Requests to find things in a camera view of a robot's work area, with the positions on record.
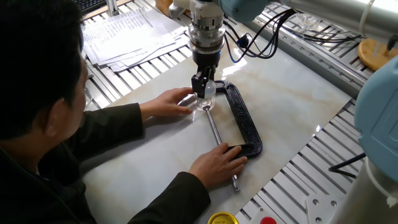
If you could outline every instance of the jacket sleeve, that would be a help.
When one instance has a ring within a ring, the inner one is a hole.
[[[192,174],[181,172],[128,224],[190,224],[209,204],[210,197],[202,182]]]
[[[78,131],[65,144],[84,161],[143,134],[141,111],[134,103],[85,112]]]

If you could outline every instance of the white table surface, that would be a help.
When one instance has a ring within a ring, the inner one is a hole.
[[[244,26],[236,28],[240,34],[254,35]],[[262,47],[267,41],[260,37],[257,44]],[[232,51],[237,58],[238,49],[233,47]],[[192,58],[188,58],[113,105],[143,103],[165,90],[190,86],[196,69]],[[216,212],[237,213],[350,99],[280,49],[269,60],[244,57],[234,64],[224,47],[215,79],[228,80],[238,87],[262,139],[263,150],[249,160],[239,176],[240,193],[233,191],[230,182],[210,192],[212,203],[198,223],[206,223]],[[243,143],[223,96],[217,97],[211,112],[223,141],[230,145]],[[216,146],[202,111],[197,111],[194,119],[192,115],[152,119],[145,126],[145,139],[120,146],[84,164],[96,166],[84,175],[83,181],[98,223],[127,223],[178,172],[188,171],[200,154]]]

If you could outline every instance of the metal rod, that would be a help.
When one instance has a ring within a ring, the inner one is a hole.
[[[220,134],[217,130],[216,123],[214,122],[213,116],[210,113],[210,106],[203,107],[203,110],[206,111],[206,113],[207,113],[207,117],[209,118],[211,130],[213,130],[213,134],[214,134],[214,137],[216,138],[217,145],[220,145],[222,143],[222,140],[221,140]],[[238,176],[237,175],[234,175],[232,177],[232,182],[233,182],[235,192],[239,192],[240,189],[238,187]]]
[[[223,142],[221,140],[220,134],[218,133],[216,123],[214,122],[213,116],[211,115],[209,109],[210,109],[209,106],[205,106],[205,111],[207,113],[207,117],[209,118],[211,130],[213,130],[213,134],[214,134],[214,137],[216,138],[217,145],[219,145],[219,144],[221,144]]]
[[[108,5],[108,16],[113,17],[119,15],[119,9],[116,0],[106,0],[106,4]]]

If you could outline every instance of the dark jacket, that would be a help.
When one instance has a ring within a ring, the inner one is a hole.
[[[79,130],[40,161],[40,175],[0,149],[0,223],[95,223],[80,162],[142,135],[139,105],[131,104],[86,112]],[[193,223],[209,204],[203,184],[181,172],[129,223]]]

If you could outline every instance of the stack of papers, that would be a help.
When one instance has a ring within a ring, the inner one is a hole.
[[[161,13],[142,7],[85,26],[84,50],[93,64],[107,65],[119,72],[188,44],[180,37],[186,29]]]

